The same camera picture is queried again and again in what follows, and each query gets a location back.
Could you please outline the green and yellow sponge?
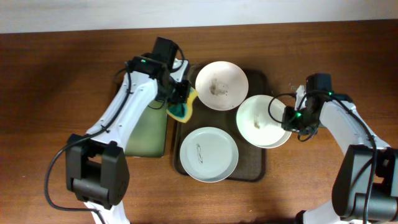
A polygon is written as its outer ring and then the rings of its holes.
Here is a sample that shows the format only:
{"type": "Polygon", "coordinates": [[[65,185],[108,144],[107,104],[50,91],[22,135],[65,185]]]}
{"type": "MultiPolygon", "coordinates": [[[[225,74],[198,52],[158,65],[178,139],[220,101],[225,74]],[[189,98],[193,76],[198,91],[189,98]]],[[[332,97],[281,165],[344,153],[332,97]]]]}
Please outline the green and yellow sponge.
{"type": "Polygon", "coordinates": [[[166,109],[167,114],[180,123],[187,123],[193,114],[193,103],[198,97],[198,92],[190,87],[186,102],[176,105],[169,104],[166,109]]]}

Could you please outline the white plate top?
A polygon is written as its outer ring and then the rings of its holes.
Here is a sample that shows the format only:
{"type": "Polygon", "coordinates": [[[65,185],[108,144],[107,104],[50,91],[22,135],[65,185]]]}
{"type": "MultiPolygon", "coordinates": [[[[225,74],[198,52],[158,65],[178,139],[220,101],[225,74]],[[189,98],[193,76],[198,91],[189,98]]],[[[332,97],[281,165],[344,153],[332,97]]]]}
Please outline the white plate top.
{"type": "Polygon", "coordinates": [[[199,100],[217,111],[228,111],[238,107],[249,90],[248,78],[237,65],[217,61],[205,65],[195,79],[199,100]]]}

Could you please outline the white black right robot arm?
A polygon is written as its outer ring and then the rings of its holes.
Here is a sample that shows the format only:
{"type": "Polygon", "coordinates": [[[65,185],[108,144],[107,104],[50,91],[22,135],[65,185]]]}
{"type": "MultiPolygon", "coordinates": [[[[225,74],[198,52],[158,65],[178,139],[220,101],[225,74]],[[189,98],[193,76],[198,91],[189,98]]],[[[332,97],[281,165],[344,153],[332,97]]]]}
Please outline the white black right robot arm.
{"type": "Polygon", "coordinates": [[[296,223],[385,223],[397,221],[397,149],[360,117],[352,99],[335,93],[331,76],[315,73],[294,93],[282,128],[310,139],[326,128],[344,155],[331,200],[303,210],[296,223]]]}

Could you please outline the white plate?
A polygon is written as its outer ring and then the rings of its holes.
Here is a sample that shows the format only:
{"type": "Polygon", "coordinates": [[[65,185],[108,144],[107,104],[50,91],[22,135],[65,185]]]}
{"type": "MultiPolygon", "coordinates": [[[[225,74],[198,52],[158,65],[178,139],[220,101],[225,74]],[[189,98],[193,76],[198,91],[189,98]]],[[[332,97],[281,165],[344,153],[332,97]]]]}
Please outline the white plate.
{"type": "Polygon", "coordinates": [[[291,136],[281,124],[285,105],[278,99],[274,99],[270,111],[274,119],[268,113],[269,103],[273,97],[267,95],[255,95],[244,100],[236,113],[236,124],[242,137],[250,144],[272,149],[283,145],[291,136]]]}
{"type": "Polygon", "coordinates": [[[238,107],[249,90],[248,78],[237,65],[217,61],[205,65],[195,79],[199,100],[217,111],[228,111],[238,107]]]}
{"type": "Polygon", "coordinates": [[[239,161],[235,140],[214,127],[198,128],[188,134],[181,143],[179,156],[185,172],[205,183],[225,180],[239,161]]]}

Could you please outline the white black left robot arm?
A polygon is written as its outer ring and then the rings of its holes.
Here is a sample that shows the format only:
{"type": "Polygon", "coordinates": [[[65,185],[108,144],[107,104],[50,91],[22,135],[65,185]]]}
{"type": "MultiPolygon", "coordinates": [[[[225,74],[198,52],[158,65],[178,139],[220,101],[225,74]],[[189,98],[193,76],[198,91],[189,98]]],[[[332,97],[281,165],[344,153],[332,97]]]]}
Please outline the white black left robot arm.
{"type": "Polygon", "coordinates": [[[67,189],[85,204],[96,223],[129,223],[123,197],[129,185],[125,150],[144,110],[153,101],[186,122],[195,90],[184,78],[189,61],[177,58],[181,48],[158,37],[151,52],[126,62],[116,96],[86,134],[72,134],[65,148],[67,189]]]}

